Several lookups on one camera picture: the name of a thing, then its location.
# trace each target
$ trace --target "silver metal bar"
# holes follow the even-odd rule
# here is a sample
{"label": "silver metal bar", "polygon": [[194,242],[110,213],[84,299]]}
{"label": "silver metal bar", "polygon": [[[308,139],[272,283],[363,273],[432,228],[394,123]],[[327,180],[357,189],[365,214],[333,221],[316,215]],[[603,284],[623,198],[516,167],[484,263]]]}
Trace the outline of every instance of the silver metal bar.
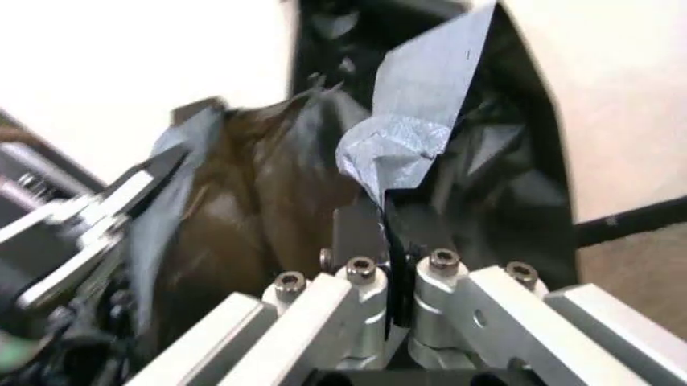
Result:
{"label": "silver metal bar", "polygon": [[4,243],[12,237],[17,236],[19,233],[24,232],[28,228],[41,223],[46,219],[49,219],[53,212],[55,212],[61,204],[62,202],[53,200],[32,211],[31,213],[28,213],[21,219],[17,219],[15,222],[6,225],[0,229],[0,243]]}
{"label": "silver metal bar", "polygon": [[82,195],[75,199],[70,199],[59,205],[46,221],[49,224],[62,224],[74,218],[89,205],[97,204],[97,202],[98,196],[91,195]]}
{"label": "silver metal bar", "polygon": [[0,195],[27,211],[34,211],[45,204],[41,198],[3,175],[0,175]]}
{"label": "silver metal bar", "polygon": [[524,361],[547,384],[646,384],[499,267],[460,279],[452,296],[450,323],[488,365]]}
{"label": "silver metal bar", "polygon": [[546,303],[651,384],[687,384],[687,343],[587,284],[551,293]]}
{"label": "silver metal bar", "polygon": [[351,283],[321,273],[219,384],[295,385],[334,368],[359,332],[359,307]]}
{"label": "silver metal bar", "polygon": [[43,280],[35,283],[19,295],[17,305],[23,309],[40,307],[60,293],[60,289],[71,287],[102,261],[104,254],[121,241],[121,235],[105,236],[95,240]]}
{"label": "silver metal bar", "polygon": [[[216,384],[275,320],[277,312],[272,306],[234,293],[127,385]],[[264,367],[268,366],[263,364],[254,372]]]}
{"label": "silver metal bar", "polygon": [[47,181],[74,195],[92,195],[93,191],[83,183],[63,172],[52,162],[36,153],[32,148],[22,143],[6,142],[0,144],[0,149],[9,154],[16,161],[33,170]]}
{"label": "silver metal bar", "polygon": [[110,197],[97,205],[90,205],[81,212],[81,219],[88,225],[94,225],[106,216],[116,215],[138,193],[153,181],[153,176],[145,170],[127,179]]}

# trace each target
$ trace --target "bolt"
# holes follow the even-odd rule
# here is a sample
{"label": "bolt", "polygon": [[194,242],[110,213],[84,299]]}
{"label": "bolt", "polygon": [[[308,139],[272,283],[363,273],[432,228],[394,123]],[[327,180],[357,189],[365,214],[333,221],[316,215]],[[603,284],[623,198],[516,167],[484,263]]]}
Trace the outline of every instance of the bolt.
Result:
{"label": "bolt", "polygon": [[277,299],[292,302],[306,289],[306,277],[298,271],[286,271],[274,279]]}
{"label": "bolt", "polygon": [[346,264],[346,278],[356,285],[372,284],[375,281],[376,264],[369,257],[353,257]]}
{"label": "bolt", "polygon": [[35,197],[40,199],[50,198],[50,186],[45,182],[45,180],[41,179],[40,177],[36,177],[31,173],[24,173],[21,177],[19,177],[19,180],[17,180],[17,184],[31,192]]}
{"label": "bolt", "polygon": [[506,265],[506,273],[522,284],[526,289],[532,291],[539,280],[537,270],[531,265],[521,261],[511,261]]}
{"label": "bolt", "polygon": [[70,319],[74,316],[74,313],[67,307],[58,306],[55,308],[50,315],[47,317],[49,322],[59,322]]}
{"label": "bolt", "polygon": [[430,254],[430,269],[442,276],[453,276],[458,273],[460,256],[450,249],[435,249]]}
{"label": "bolt", "polygon": [[329,272],[331,270],[331,254],[330,248],[322,248],[319,250],[319,267],[324,272]]}
{"label": "bolt", "polygon": [[118,305],[126,305],[130,304],[134,298],[131,295],[131,292],[129,292],[126,289],[120,289],[118,291],[115,291],[114,294],[112,294],[112,297],[109,299],[112,304],[118,304]]}
{"label": "bolt", "polygon": [[109,226],[108,231],[109,232],[117,232],[124,228],[125,225],[129,223],[129,217],[124,216],[124,215],[119,215],[115,217],[114,222],[112,225]]}
{"label": "bolt", "polygon": [[339,64],[339,71],[345,75],[353,75],[356,73],[356,64],[353,63],[351,58],[345,57],[341,60]]}
{"label": "bolt", "polygon": [[121,318],[126,313],[126,308],[122,305],[117,304],[113,306],[109,311],[109,317],[113,320]]}
{"label": "bolt", "polygon": [[308,88],[322,87],[324,85],[324,76],[319,72],[313,72],[307,77],[306,83]]}

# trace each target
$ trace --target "hex socket bolt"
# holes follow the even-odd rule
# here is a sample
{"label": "hex socket bolt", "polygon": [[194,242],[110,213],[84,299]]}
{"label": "hex socket bolt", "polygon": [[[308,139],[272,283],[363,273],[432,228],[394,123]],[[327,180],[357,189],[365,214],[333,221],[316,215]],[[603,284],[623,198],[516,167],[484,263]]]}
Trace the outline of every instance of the hex socket bolt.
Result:
{"label": "hex socket bolt", "polygon": [[274,279],[274,292],[282,302],[292,302],[306,289],[306,277],[297,271],[286,271]]}
{"label": "hex socket bolt", "polygon": [[331,259],[332,259],[331,248],[322,248],[319,250],[319,267],[324,272],[331,271]]}
{"label": "hex socket bolt", "polygon": [[506,265],[506,273],[530,291],[534,290],[537,280],[539,280],[537,270],[522,261],[511,261],[508,263]]}
{"label": "hex socket bolt", "polygon": [[430,254],[430,270],[442,276],[458,274],[460,256],[450,249],[435,249]]}
{"label": "hex socket bolt", "polygon": [[355,285],[372,284],[375,281],[376,264],[364,256],[353,257],[346,264],[346,278]]}

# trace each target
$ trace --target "machine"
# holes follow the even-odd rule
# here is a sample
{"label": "machine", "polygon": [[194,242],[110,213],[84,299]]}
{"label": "machine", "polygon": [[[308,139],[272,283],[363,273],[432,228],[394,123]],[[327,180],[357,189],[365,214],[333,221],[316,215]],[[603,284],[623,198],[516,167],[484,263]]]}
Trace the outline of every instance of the machine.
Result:
{"label": "machine", "polygon": [[[549,292],[531,265],[470,271],[450,248],[408,255],[399,271],[388,253],[348,257],[355,243],[323,250],[323,272],[312,281],[284,272],[261,299],[229,295],[136,371],[135,308],[118,247],[129,219],[183,156],[175,147],[101,196],[50,202],[2,230],[3,257],[29,240],[54,240],[40,256],[49,248],[64,258],[43,261],[41,272],[19,264],[39,259],[3,260],[3,273],[9,263],[19,272],[4,281],[16,283],[3,292],[7,384],[88,372],[68,362],[64,353],[74,347],[106,347],[98,381],[131,386],[687,384],[687,343],[595,285]],[[346,208],[337,212],[339,221],[347,217]],[[381,245],[374,236],[365,248]],[[406,270],[413,280],[399,274]]]}

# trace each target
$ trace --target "silver metal plate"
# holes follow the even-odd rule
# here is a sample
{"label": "silver metal plate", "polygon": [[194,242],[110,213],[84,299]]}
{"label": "silver metal plate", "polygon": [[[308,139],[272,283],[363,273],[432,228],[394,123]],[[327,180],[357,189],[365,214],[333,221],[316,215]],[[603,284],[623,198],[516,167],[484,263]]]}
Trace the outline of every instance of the silver metal plate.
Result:
{"label": "silver metal plate", "polygon": [[593,284],[546,303],[651,384],[687,384],[687,343]]}
{"label": "silver metal plate", "polygon": [[90,205],[81,214],[81,219],[88,225],[94,225],[106,216],[116,215],[126,204],[138,195],[153,181],[153,176],[140,170],[127,179],[113,194],[98,205]]}
{"label": "silver metal plate", "polygon": [[219,384],[295,385],[334,368],[362,325],[358,307],[351,283],[321,273]]}
{"label": "silver metal plate", "polygon": [[272,306],[232,294],[127,385],[216,384],[275,320]]}
{"label": "silver metal plate", "polygon": [[15,222],[6,225],[0,229],[0,243],[4,243],[28,228],[38,223],[42,223],[45,219],[52,216],[52,213],[60,207],[60,204],[60,201],[51,201],[31,213],[28,213],[21,219],[17,219]]}
{"label": "silver metal plate", "polygon": [[63,290],[78,284],[102,261],[102,257],[121,241],[121,234],[103,236],[81,249],[74,257],[52,271],[43,280],[24,291],[17,299],[17,305],[25,310],[40,307],[61,294]]}

